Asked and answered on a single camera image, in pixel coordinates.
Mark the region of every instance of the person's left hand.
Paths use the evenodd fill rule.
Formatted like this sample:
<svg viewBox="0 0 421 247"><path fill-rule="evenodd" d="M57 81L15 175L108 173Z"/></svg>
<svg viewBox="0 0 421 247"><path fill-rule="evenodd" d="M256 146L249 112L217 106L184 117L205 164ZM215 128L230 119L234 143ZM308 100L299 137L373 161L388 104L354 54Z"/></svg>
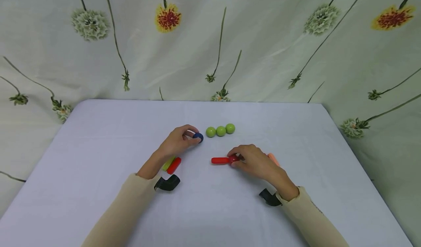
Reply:
<svg viewBox="0 0 421 247"><path fill-rule="evenodd" d="M198 132L199 130L191 125L175 128L162 142L157 151L165 157L178 156L192 145L199 144L201 139L188 138L193 137L194 133Z"/></svg>
<svg viewBox="0 0 421 247"><path fill-rule="evenodd" d="M149 160L145 162L137 175L142 178L151 179L157 175L159 169L161 169L167 160L173 156L180 155L189 147L199 144L201 139L188 138L193 137L193 132L198 133L199 130L191 125L183 125L182 127L175 128L152 154Z"/></svg>

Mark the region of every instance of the black curved piece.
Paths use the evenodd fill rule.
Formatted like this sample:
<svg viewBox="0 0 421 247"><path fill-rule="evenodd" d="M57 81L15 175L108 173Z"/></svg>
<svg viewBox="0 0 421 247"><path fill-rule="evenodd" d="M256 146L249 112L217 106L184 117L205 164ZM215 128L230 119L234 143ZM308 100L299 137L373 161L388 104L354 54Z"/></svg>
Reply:
<svg viewBox="0 0 421 247"><path fill-rule="evenodd" d="M155 184L155 190L157 188L172 191L180 183L180 179L176 175L171 175L168 180L164 180L163 177L159 178L158 182Z"/></svg>
<svg viewBox="0 0 421 247"><path fill-rule="evenodd" d="M259 196L266 201L269 206L279 206L282 203L278 200L275 194L271 194L268 189L263 189Z"/></svg>

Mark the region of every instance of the yellow flower print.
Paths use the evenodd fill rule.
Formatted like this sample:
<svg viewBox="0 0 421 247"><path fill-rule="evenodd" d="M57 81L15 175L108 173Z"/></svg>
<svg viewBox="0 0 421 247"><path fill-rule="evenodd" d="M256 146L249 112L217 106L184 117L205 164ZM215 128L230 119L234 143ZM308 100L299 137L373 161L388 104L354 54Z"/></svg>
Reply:
<svg viewBox="0 0 421 247"><path fill-rule="evenodd" d="M395 5L392 5L371 22L371 28L379 31L399 28L414 17L412 15L414 11L414 6L404 6L402 9L397 9Z"/></svg>
<svg viewBox="0 0 421 247"><path fill-rule="evenodd" d="M169 4L163 8L161 4L158 5L155 15L155 25L157 30L162 33L170 32L180 25L182 14L178 12L177 6Z"/></svg>

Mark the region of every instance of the curtain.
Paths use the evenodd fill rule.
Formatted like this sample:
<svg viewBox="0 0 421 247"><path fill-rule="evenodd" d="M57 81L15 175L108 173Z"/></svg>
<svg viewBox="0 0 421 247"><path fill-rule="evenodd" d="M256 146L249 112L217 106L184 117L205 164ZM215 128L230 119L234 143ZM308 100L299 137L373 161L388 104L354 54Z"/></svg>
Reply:
<svg viewBox="0 0 421 247"><path fill-rule="evenodd" d="M0 213L82 100L314 102L421 246L421 0L0 3Z"/></svg>

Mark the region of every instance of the beige sleeve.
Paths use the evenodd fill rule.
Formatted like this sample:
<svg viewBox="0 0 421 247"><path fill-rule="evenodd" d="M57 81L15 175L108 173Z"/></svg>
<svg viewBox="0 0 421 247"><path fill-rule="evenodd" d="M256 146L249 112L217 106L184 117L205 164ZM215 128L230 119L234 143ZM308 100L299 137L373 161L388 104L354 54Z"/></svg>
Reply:
<svg viewBox="0 0 421 247"><path fill-rule="evenodd" d="M290 202L284 200L278 193L276 197L308 244L311 247L349 247L340 232L311 201L306 190L299 187L299 191L299 196Z"/></svg>
<svg viewBox="0 0 421 247"><path fill-rule="evenodd" d="M144 209L149 205L160 175L146 180L130 174L111 206L92 228L81 247L125 246Z"/></svg>

